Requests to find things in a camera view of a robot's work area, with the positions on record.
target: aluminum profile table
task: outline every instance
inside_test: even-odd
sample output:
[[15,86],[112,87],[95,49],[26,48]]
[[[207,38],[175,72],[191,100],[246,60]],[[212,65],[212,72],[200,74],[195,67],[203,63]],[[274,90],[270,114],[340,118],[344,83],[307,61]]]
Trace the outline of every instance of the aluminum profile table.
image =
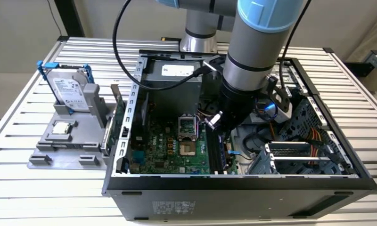
[[[128,70],[135,70],[140,49],[178,51],[175,41],[119,41]],[[226,53],[228,44],[219,45]],[[290,48],[315,83],[334,117],[377,183],[377,101],[335,53],[322,48]],[[118,65],[107,39],[59,41],[46,61],[88,63],[100,95],[112,101],[110,85],[119,83],[127,99],[131,80]],[[0,225],[127,225],[111,198],[103,197],[104,171],[32,170],[27,162],[55,112],[55,97],[36,72],[0,121]],[[250,224],[377,226],[377,193],[315,220],[183,221],[159,224]]]

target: sticker label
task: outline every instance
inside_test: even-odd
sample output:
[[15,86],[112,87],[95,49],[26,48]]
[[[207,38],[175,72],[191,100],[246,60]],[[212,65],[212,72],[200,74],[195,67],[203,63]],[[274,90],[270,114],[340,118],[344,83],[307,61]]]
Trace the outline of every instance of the sticker label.
[[155,214],[192,214],[196,207],[196,201],[154,201],[152,206]]
[[54,82],[66,106],[75,111],[90,110],[79,82],[62,78],[54,78]]
[[194,74],[194,65],[164,65],[163,66],[163,76],[190,76]]

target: green circuit board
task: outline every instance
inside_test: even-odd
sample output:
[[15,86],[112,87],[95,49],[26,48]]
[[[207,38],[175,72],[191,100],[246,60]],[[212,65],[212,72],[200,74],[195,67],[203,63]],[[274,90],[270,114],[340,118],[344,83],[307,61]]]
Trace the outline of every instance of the green circuit board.
[[111,149],[114,145],[116,145],[116,141],[119,140],[119,135],[122,131],[122,125],[123,125],[123,118],[124,118],[124,103],[123,98],[119,95],[118,96],[118,103],[114,110],[114,116],[110,124],[110,128],[107,129],[107,134],[104,138],[104,142],[107,142],[107,155],[111,154]]
[[[228,144],[227,144],[227,149],[230,149],[231,148],[231,150],[235,150],[235,147],[234,147],[234,144],[232,144],[234,142],[230,142]],[[230,156],[230,158],[231,158],[231,162],[232,162],[232,165],[231,165],[231,167],[227,169],[227,172],[228,172],[228,174],[238,174],[238,167],[239,167],[239,165],[238,165],[238,162],[236,162],[236,156],[234,155],[234,156]]]
[[196,141],[179,141],[178,119],[151,122],[144,162],[134,158],[131,173],[210,174],[210,160],[204,125],[199,125]]

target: hard drive label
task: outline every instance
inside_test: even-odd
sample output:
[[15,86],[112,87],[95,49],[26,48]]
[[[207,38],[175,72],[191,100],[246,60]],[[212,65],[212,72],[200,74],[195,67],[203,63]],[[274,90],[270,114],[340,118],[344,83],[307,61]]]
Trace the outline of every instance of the hard drive label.
[[90,110],[80,84],[74,79],[54,78],[64,105],[75,111]]

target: power supply label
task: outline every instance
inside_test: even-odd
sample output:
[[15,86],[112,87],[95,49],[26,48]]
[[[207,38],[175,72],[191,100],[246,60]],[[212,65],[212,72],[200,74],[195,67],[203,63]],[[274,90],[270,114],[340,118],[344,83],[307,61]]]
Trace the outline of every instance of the power supply label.
[[190,76],[194,74],[194,65],[164,65],[163,66],[163,76]]

